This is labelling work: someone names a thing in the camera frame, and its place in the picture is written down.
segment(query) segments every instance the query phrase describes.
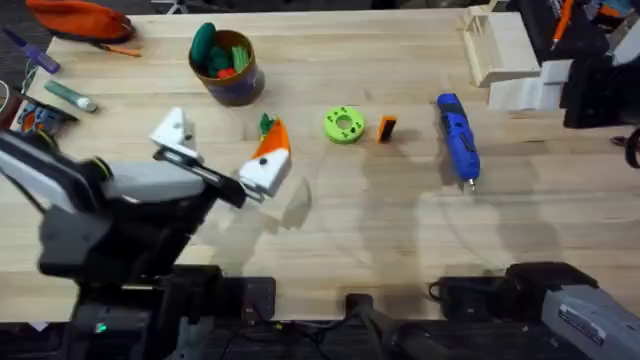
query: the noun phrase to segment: pen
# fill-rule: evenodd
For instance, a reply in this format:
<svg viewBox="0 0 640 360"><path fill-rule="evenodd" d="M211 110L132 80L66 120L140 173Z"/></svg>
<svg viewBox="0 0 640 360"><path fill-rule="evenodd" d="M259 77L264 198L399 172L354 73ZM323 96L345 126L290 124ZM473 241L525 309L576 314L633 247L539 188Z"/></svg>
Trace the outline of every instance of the pen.
<svg viewBox="0 0 640 360"><path fill-rule="evenodd" d="M110 51L110 52L114 52L114 53L118 53L118 54L122 54L122 55L133 56L133 57L140 57L140 51L139 50L127 49L127 48L123 48L123 47L120 47L120 46L105 45L105 44L98 44L98 43L91 43L91 45L97 47L98 49L102 49L102 50L105 50L105 51Z"/></svg>
<svg viewBox="0 0 640 360"><path fill-rule="evenodd" d="M556 32L553 34L553 44L551 45L551 51L556 48L558 42L560 41L560 39L562 39L565 30L567 30L567 25L569 25L569 20L571 20L573 1L574 0L564 1L564 5L562 6L562 15L560 16L560 22L556 26Z"/></svg>

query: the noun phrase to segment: orange pouch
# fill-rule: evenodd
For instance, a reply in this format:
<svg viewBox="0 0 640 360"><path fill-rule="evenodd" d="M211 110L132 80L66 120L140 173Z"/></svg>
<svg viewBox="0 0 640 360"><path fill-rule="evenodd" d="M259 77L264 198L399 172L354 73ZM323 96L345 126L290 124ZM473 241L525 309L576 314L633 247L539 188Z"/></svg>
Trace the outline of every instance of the orange pouch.
<svg viewBox="0 0 640 360"><path fill-rule="evenodd" d="M81 0L27 0L27 6L45 28L62 39L119 44L135 32L124 14Z"/></svg>

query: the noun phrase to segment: wooden tabletop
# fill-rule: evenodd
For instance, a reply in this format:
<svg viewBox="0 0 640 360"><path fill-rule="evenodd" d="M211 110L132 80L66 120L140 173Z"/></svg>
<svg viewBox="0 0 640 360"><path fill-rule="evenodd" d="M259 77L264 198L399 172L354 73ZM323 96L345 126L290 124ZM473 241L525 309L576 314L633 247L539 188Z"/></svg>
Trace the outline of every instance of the wooden tabletop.
<svg viewBox="0 0 640 360"><path fill-rule="evenodd" d="M258 146L263 112L280 116L293 168L275 199L232 211L216 204L180 261L230 275L273 276L281 319L337 318L348 292L369 292L394 316L437 317L426 283L500 272L514 262L569 262L640 314L640 172L609 143L629 129L563 129L561 113L487 110L470 85L460 10L132 17L142 58L54 40L56 80L101 107L86 114L43 89L30 94L82 119L65 152L108 162L152 161L149 133L172 106L196 123L207 164L231 174ZM246 34L266 89L246 107L219 105L191 73L196 29ZM482 161L477 192L452 174L431 101L456 92ZM351 105L367 120L354 145L336 145L323 114ZM375 141L382 115L393 141ZM0 319L66 320L75 286L38 273L36 211L0 184Z"/></svg>

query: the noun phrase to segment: marker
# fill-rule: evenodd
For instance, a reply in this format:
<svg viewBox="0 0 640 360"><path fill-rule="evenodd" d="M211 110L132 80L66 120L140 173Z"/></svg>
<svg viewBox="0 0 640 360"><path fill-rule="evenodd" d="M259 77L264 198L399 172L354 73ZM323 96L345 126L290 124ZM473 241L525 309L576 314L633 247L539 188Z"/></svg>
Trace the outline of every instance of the marker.
<svg viewBox="0 0 640 360"><path fill-rule="evenodd" d="M47 55L44 51L38 49L34 45L27 43L27 41L18 34L13 31L2 28L2 31L11 41L13 41L22 52L34 63L40 65L43 69L47 70L49 74L55 74L60 71L60 64L58 64L55 60L53 60L49 55Z"/></svg>
<svg viewBox="0 0 640 360"><path fill-rule="evenodd" d="M47 81L47 83L44 84L44 88L86 112L98 110L98 105L91 101L89 97L79 94L54 80Z"/></svg>

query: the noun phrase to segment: blue power drill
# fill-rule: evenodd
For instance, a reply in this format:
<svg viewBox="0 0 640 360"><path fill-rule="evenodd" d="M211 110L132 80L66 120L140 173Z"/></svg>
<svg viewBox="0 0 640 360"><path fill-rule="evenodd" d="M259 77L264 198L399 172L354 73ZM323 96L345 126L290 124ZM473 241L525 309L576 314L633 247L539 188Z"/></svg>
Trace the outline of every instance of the blue power drill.
<svg viewBox="0 0 640 360"><path fill-rule="evenodd" d="M458 176L476 191L476 179L480 176L480 157L473 142L473 133L467 115L456 94L438 96L438 108L442 131Z"/></svg>

